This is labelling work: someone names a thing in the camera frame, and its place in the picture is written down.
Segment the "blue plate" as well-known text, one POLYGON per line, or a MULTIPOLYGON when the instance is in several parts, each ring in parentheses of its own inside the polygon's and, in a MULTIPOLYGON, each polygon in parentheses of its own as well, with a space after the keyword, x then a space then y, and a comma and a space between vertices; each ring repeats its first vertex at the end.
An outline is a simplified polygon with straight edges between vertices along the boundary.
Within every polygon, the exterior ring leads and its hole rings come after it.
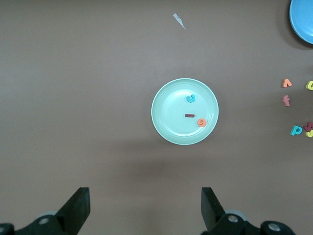
POLYGON ((313 0, 291 0, 289 18, 297 36, 313 45, 313 0))

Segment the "brown table cover sheet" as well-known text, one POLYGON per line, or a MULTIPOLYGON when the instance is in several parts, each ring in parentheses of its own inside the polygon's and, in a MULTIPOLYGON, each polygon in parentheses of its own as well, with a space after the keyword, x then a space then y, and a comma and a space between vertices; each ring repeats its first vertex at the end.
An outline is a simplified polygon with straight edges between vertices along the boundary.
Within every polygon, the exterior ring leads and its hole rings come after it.
POLYGON ((313 121, 313 46, 289 5, 0 0, 0 223, 22 228, 89 187, 79 235, 200 235, 212 187, 255 226, 313 235, 313 138, 290 135, 313 121), (220 115, 181 146, 157 133, 151 104, 185 77, 211 88, 220 115))

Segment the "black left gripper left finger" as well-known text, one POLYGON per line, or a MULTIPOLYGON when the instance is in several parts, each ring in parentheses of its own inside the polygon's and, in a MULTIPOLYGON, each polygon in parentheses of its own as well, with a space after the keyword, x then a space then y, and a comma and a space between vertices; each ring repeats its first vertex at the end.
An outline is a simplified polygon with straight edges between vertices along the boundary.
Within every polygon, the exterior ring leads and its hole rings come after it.
POLYGON ((78 235, 89 214, 89 188, 79 188, 55 215, 41 216, 14 235, 78 235))

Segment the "white paper scrap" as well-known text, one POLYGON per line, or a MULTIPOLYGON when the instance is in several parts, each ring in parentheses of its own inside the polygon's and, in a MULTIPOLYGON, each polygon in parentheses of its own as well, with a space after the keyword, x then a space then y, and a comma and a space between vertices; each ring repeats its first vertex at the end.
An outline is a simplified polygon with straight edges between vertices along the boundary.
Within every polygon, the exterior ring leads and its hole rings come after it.
POLYGON ((186 27, 184 26, 184 23, 183 23, 183 20, 181 19, 181 17, 177 13, 174 13, 173 17, 182 26, 182 28, 184 28, 186 30, 186 27))

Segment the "light green plate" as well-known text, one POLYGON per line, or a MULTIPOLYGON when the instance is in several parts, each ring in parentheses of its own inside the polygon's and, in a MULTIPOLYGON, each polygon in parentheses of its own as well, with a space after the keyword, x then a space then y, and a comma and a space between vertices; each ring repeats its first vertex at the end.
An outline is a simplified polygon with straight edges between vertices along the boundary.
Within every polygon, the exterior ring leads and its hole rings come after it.
POLYGON ((192 145, 206 139, 215 129, 219 118, 219 105, 213 91, 192 78, 179 78, 165 84, 155 95, 151 106, 151 119, 156 131, 165 140, 178 145, 192 145), (189 103, 188 95, 196 100, 189 103), (207 124, 198 127, 204 118, 207 124))

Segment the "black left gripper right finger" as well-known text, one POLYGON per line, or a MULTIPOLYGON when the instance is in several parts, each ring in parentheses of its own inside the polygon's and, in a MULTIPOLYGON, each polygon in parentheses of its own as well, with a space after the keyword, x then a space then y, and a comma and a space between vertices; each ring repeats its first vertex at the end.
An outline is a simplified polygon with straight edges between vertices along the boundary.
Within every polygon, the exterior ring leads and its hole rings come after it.
POLYGON ((226 213, 212 188, 201 189, 201 214, 206 231, 201 235, 261 235, 261 230, 234 213, 226 213))

